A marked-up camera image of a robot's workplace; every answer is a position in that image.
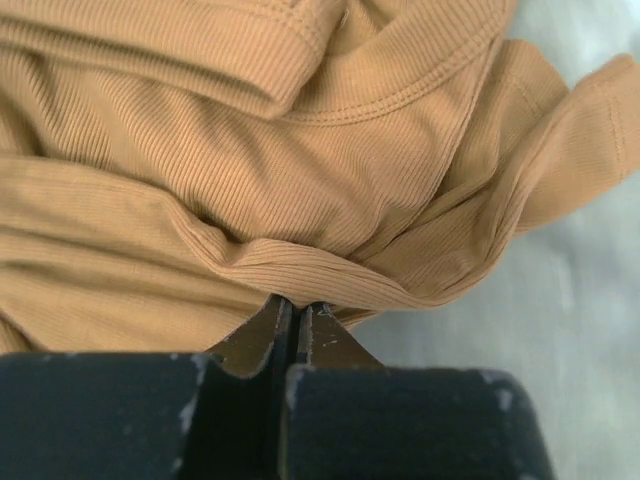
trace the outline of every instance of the ribbed knit texture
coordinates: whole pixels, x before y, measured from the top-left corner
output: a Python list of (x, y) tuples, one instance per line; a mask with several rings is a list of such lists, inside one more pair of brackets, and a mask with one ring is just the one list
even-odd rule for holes
[(638, 66), (569, 92), (515, 3), (0, 2), (0, 352), (464, 294), (640, 164)]

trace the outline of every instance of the brown shirt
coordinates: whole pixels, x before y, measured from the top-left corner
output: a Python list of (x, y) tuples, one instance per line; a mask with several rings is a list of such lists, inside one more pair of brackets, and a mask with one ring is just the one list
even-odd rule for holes
[(638, 66), (569, 92), (504, 39), (515, 3), (0, 3), (0, 351), (464, 294), (640, 164)]

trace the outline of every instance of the wrinkled fabric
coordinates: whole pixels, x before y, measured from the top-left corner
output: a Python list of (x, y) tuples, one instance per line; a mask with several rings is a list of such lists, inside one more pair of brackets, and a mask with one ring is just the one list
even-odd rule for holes
[(640, 163), (631, 57), (570, 92), (515, 4), (0, 3), (0, 352), (463, 295)]

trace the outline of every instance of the folded cloth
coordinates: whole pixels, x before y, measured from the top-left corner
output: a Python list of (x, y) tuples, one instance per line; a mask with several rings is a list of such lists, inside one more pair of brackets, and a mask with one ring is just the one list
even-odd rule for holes
[(640, 70), (569, 92), (515, 0), (0, 3), (0, 351), (203, 350), (269, 293), (463, 295), (640, 164)]

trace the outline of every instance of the white surface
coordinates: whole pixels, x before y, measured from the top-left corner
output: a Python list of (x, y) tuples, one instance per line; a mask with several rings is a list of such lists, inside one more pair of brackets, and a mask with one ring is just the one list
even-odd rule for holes
[[(640, 60), (640, 0), (523, 0), (511, 36), (574, 85), (617, 53)], [(513, 242), (454, 304), (385, 314), (355, 335), (390, 364), (512, 372), (559, 480), (640, 480), (640, 174)]]

